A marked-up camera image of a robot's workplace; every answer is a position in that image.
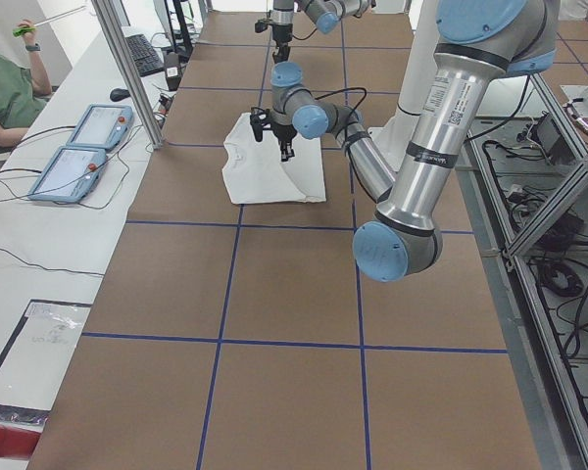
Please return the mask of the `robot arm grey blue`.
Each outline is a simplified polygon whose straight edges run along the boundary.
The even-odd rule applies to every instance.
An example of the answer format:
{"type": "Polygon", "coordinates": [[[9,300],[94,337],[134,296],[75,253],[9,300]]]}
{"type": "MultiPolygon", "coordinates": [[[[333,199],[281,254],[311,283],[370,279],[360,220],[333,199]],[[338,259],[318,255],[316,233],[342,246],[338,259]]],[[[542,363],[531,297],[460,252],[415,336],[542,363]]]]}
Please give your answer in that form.
{"type": "Polygon", "coordinates": [[[315,31],[328,34],[345,18],[360,17],[368,8],[375,8],[375,1],[368,0],[282,0],[273,1],[264,18],[255,23],[255,32],[271,30],[276,49],[273,61],[278,64],[289,60],[290,43],[295,39],[293,21],[296,11],[305,14],[315,25],[315,31]]]}
{"type": "Polygon", "coordinates": [[[417,32],[431,30],[436,73],[416,127],[398,167],[387,162],[357,112],[324,103],[303,85],[301,68],[287,58],[296,10],[323,31],[358,16],[364,1],[277,1],[256,22],[256,31],[276,35],[277,63],[271,71],[272,105],[254,109],[256,139],[275,135],[284,160],[293,139],[332,135],[350,161],[361,186],[375,201],[375,218],[353,239],[359,269],[379,282],[426,270],[439,258],[443,241],[433,210],[489,84],[549,68],[556,53],[560,5],[556,1],[439,1],[423,9],[417,32]]]}

